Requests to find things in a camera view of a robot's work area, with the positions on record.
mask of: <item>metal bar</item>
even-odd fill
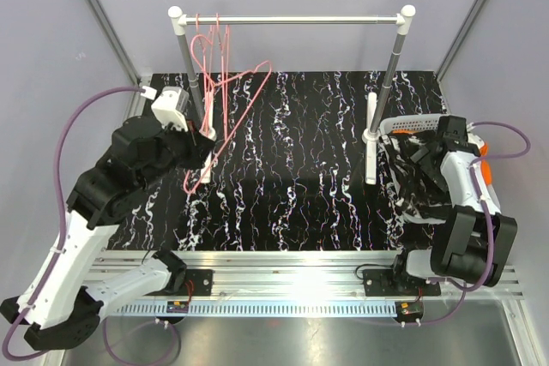
[[[198,76],[196,76],[195,67],[192,64],[187,36],[184,33],[179,34],[178,42],[187,76],[189,77],[190,92],[192,94],[193,103],[195,104],[196,114],[198,115],[198,124],[202,124],[202,121],[204,120],[204,103],[202,102],[202,93],[200,92],[200,86],[198,84]]]
[[[146,251],[108,250],[96,259],[86,282],[97,282],[140,265]],[[405,300],[406,297],[366,297],[362,282],[354,275],[361,264],[390,265],[395,251],[340,252],[175,252],[189,268],[214,270],[212,296],[215,301],[364,302],[364,300]],[[442,284],[441,297],[425,300],[456,300],[460,292]],[[521,285],[513,267],[493,288],[469,293],[467,300],[522,300]]]
[[[441,81],[446,75],[446,72],[448,72],[449,66],[454,61],[454,58],[457,52],[462,47],[462,44],[465,41],[465,38],[468,36],[471,30],[471,27],[479,17],[480,11],[486,6],[487,1],[488,0],[474,0],[473,5],[471,6],[471,9],[467,14],[467,17],[465,18],[465,21],[463,21],[462,26],[460,27],[460,30],[457,32],[457,35],[455,36],[455,39],[452,42],[452,46],[449,48],[448,52],[446,53],[446,56],[444,56],[443,62],[438,68],[438,71],[437,71],[438,81]]]
[[[387,71],[385,72],[385,77],[383,78],[383,85],[381,86],[381,92],[377,98],[376,111],[374,112],[374,117],[370,123],[370,132],[376,133],[381,123],[383,117],[383,112],[385,111],[385,106],[387,105],[387,100],[389,99],[389,93],[391,91],[391,85],[393,83],[393,77],[395,76],[396,65],[398,64],[398,59],[401,56],[402,46],[404,45],[404,40],[406,39],[405,34],[397,34],[395,39],[395,45],[393,46],[393,51],[389,59],[389,64],[387,65]]]
[[[546,365],[547,361],[525,302],[504,300],[501,304],[504,308],[521,364],[528,366]]]
[[[139,73],[137,73],[136,68],[128,56],[128,53],[122,46],[122,42],[118,38],[116,32],[112,28],[112,24],[107,17],[103,6],[101,6],[100,0],[86,0],[89,8],[95,16],[95,19],[99,23],[103,34],[106,36],[109,45],[111,45],[112,50],[117,56],[118,61],[122,65],[122,68],[130,82],[134,85],[139,84]]]
[[[215,25],[261,25],[261,24],[390,24],[400,23],[398,16],[198,16],[198,24]],[[196,16],[183,16],[180,24],[195,25]]]

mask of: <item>black marble surface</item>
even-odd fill
[[[231,125],[265,74],[231,87]],[[432,225],[405,223],[378,153],[378,186],[364,184],[366,95],[383,72],[273,73],[235,139],[192,196],[177,171],[151,188],[120,226],[110,249],[351,250],[424,248]],[[187,86],[155,75],[151,86]],[[195,112],[189,105],[191,117]],[[399,72],[385,117],[445,112],[432,72]],[[221,135],[220,105],[214,125]]]

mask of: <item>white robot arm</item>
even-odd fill
[[[87,339],[108,315],[155,291],[178,292],[186,265],[159,250],[146,263],[98,284],[83,284],[99,253],[147,188],[176,167],[200,169],[214,142],[189,128],[181,108],[188,100],[180,87],[167,87],[152,104],[152,117],[132,117],[112,134],[112,144],[96,166],[84,172],[67,204],[67,234],[62,251],[50,249],[27,290],[6,299],[0,312],[13,323],[45,274],[57,263],[39,298],[25,315],[31,327],[25,340],[36,351],[71,349]]]

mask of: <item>white stand base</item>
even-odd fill
[[[370,133],[371,120],[377,106],[377,95],[368,93],[368,110],[366,113],[366,129],[362,134],[362,141],[366,144],[365,181],[366,184],[376,184],[377,180],[377,138],[379,133]]]
[[[214,141],[216,137],[217,137],[217,134],[215,133],[215,129],[210,124],[208,138]],[[208,184],[212,181],[212,168],[209,167],[209,164],[211,162],[212,162],[212,153],[208,155],[208,157],[206,158],[206,161],[204,162],[204,168],[200,171],[200,176],[204,175],[200,181],[200,183],[202,184]]]

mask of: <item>white horizontal bar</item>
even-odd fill
[[[401,24],[402,19],[395,16],[198,16],[199,25],[262,25],[262,24]],[[179,26],[195,25],[196,16],[183,15]]]

